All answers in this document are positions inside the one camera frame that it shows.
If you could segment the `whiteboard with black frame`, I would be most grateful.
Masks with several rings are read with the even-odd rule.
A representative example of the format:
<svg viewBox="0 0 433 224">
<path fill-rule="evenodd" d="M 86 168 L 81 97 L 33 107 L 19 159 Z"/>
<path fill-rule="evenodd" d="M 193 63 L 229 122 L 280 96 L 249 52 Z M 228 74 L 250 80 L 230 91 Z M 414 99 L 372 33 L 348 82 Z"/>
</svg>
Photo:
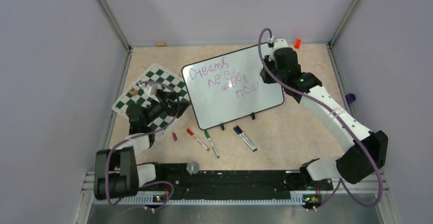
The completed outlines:
<svg viewBox="0 0 433 224">
<path fill-rule="evenodd" d="M 253 45 L 182 67 L 198 127 L 210 129 L 284 103 L 279 84 L 265 84 L 259 75 L 266 43 Z"/>
</svg>

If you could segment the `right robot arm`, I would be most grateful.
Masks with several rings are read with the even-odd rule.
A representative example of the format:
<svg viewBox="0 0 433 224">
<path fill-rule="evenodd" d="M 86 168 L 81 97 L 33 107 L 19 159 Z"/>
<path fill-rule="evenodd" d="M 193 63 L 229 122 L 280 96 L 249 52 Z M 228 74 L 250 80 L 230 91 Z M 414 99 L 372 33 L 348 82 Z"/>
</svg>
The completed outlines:
<svg viewBox="0 0 433 224">
<path fill-rule="evenodd" d="M 331 132 L 343 150 L 341 156 L 313 159 L 301 166 L 299 182 L 314 189 L 320 180 L 338 178 L 357 184 L 375 174 L 380 180 L 388 136 L 372 131 L 358 122 L 329 94 L 323 83 L 311 72 L 303 72 L 297 53 L 291 47 L 273 46 L 269 55 L 258 52 L 263 68 L 260 76 L 266 84 L 279 84 L 298 104 L 314 114 Z"/>
</svg>

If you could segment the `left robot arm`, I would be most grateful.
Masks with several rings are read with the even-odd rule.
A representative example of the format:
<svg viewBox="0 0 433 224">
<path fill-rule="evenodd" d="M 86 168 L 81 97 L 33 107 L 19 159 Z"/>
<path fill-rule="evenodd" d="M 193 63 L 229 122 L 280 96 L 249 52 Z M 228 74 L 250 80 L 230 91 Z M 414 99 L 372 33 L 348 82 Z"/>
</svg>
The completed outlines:
<svg viewBox="0 0 433 224">
<path fill-rule="evenodd" d="M 156 98 L 143 107 L 137 103 L 128 106 L 129 136 L 115 149 L 99 150 L 95 155 L 93 193 L 96 199 L 106 200 L 135 196 L 139 187 L 162 187 L 164 177 L 155 164 L 138 166 L 136 158 L 155 142 L 155 134 L 163 129 L 153 129 L 151 123 L 161 115 L 179 118 L 190 106 L 177 92 L 158 90 Z"/>
</svg>

